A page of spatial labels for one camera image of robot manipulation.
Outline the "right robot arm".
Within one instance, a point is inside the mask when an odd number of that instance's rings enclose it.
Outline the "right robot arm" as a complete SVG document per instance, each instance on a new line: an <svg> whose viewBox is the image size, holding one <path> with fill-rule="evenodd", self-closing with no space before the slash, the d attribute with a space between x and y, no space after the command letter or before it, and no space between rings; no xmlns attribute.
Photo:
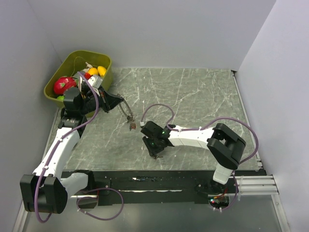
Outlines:
<svg viewBox="0 0 309 232"><path fill-rule="evenodd" d="M178 125L161 127L152 121L141 122L142 140L149 155L158 158L166 147L191 146L209 150L218 164L211 180L215 192L223 192L239 164L246 142L223 123L213 128L189 130Z"/></svg>

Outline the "metal disc keyring organizer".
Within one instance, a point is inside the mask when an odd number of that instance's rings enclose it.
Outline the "metal disc keyring organizer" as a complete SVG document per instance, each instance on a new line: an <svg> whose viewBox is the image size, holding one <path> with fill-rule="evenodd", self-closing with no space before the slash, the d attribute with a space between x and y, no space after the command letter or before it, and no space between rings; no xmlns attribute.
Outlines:
<svg viewBox="0 0 309 232"><path fill-rule="evenodd" d="M118 97L122 99L122 101L118 104L119 109L121 110L122 114L125 116L127 119L127 123L133 122L135 120L135 115L133 111L131 110L129 104L125 100L124 97L122 97L119 93L117 94Z"/></svg>

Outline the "red key tag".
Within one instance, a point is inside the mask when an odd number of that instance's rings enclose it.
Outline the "red key tag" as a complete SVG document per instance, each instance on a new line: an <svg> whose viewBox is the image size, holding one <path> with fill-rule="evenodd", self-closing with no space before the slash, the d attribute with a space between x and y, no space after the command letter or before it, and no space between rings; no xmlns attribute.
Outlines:
<svg viewBox="0 0 309 232"><path fill-rule="evenodd" d="M136 129L136 123L135 122L131 122L129 125L129 129L130 130L135 130Z"/></svg>

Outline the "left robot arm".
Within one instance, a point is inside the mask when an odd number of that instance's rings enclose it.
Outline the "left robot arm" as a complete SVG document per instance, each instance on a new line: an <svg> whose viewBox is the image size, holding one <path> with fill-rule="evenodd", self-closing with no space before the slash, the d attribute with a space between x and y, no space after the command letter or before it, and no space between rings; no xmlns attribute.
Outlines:
<svg viewBox="0 0 309 232"><path fill-rule="evenodd" d="M89 123L86 115L92 111L97 113L100 108L107 113L123 101L123 97L110 94L103 88L98 93L89 91L87 98L83 98L77 87L64 92L64 108L55 139L40 165L20 180L26 211L60 214L69 197L79 191L90 194L95 190L95 178L90 170L76 170L64 180L61 175Z"/></svg>

